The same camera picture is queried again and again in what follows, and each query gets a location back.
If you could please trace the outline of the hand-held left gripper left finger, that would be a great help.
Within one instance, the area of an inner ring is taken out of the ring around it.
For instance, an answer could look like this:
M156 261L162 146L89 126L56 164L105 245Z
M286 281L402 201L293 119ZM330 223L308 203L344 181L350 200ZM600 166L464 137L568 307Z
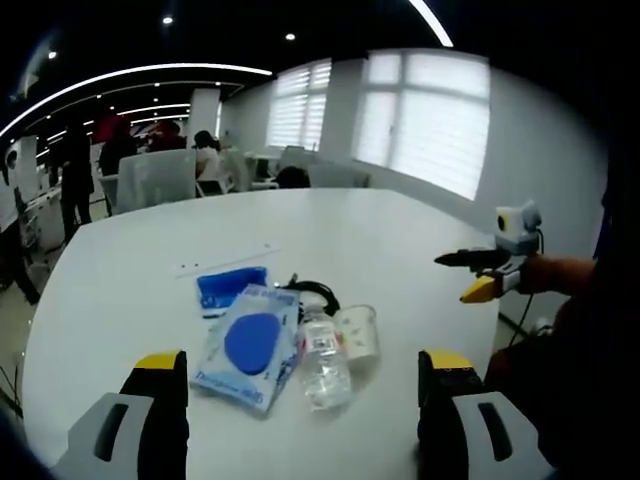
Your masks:
M188 453L187 355L139 360L70 428L60 479L184 479Z

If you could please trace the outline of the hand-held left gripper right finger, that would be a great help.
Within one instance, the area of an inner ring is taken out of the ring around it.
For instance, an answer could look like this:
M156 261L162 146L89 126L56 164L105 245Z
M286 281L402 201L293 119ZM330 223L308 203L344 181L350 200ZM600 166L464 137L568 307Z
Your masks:
M550 479L534 425L463 355L418 354L417 477Z

